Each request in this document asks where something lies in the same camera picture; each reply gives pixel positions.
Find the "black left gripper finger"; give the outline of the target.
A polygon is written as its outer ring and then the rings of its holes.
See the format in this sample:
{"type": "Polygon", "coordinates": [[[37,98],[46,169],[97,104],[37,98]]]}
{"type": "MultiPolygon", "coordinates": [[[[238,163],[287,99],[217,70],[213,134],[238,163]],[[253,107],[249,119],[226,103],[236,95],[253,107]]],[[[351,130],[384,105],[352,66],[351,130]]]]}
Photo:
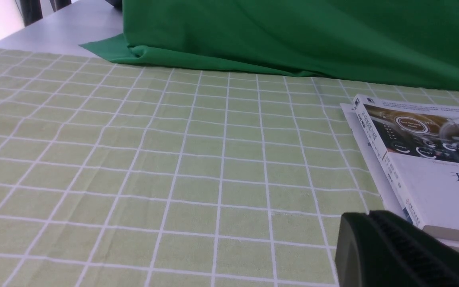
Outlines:
{"type": "Polygon", "coordinates": [[[335,266],[341,287],[459,287],[459,252],[390,211],[342,214],[335,266]]]}

